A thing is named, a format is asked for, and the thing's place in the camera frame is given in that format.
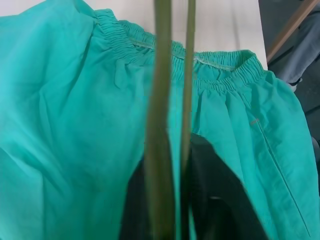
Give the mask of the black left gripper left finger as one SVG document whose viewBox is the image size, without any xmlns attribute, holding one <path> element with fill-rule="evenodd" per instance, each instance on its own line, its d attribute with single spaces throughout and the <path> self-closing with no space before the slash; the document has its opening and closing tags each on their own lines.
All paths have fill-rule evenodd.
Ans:
<svg viewBox="0 0 320 240">
<path fill-rule="evenodd" d="M 139 162 L 127 185 L 120 240 L 153 240 L 150 231 L 143 162 Z"/>
</svg>

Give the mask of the person's leg in grey trousers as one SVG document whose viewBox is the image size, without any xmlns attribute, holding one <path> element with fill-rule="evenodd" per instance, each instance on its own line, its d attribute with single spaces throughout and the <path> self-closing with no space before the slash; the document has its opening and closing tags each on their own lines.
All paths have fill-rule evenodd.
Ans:
<svg viewBox="0 0 320 240">
<path fill-rule="evenodd" d="M 293 91 L 306 69 L 320 55 L 320 0 L 299 26 L 293 50 L 283 69 L 276 75 Z"/>
</svg>

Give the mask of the teal green elastic-waist shorts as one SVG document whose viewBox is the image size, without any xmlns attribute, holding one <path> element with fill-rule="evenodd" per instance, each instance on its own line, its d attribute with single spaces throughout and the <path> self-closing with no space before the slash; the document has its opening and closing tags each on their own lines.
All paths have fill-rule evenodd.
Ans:
<svg viewBox="0 0 320 240">
<path fill-rule="evenodd" d="M 128 182 L 144 166 L 156 39 L 84 0 L 0 17 L 0 240 L 121 240 Z M 185 57 L 172 42 L 176 240 Z M 268 239 L 320 240 L 317 164 L 292 90 L 252 51 L 196 52 L 191 104 L 191 135 L 240 179 Z"/>
</svg>

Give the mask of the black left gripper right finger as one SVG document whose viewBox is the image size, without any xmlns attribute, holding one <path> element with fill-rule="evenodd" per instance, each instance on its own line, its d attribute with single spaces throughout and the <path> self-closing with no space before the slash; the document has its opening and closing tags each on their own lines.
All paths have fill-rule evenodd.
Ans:
<svg viewBox="0 0 320 240">
<path fill-rule="evenodd" d="M 195 133 L 188 180 L 196 240 L 269 240 L 240 179 Z"/>
</svg>

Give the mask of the brown wooden bar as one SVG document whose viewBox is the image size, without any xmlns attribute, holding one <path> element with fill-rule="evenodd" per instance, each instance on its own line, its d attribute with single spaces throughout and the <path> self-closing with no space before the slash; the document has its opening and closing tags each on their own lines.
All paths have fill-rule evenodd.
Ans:
<svg viewBox="0 0 320 240">
<path fill-rule="evenodd" d="M 269 64 L 272 58 L 276 55 L 278 50 L 300 26 L 302 21 L 315 8 L 320 0 L 304 0 L 294 14 L 289 18 L 285 26 L 273 41 L 271 47 L 266 51 L 266 60 Z"/>
</svg>

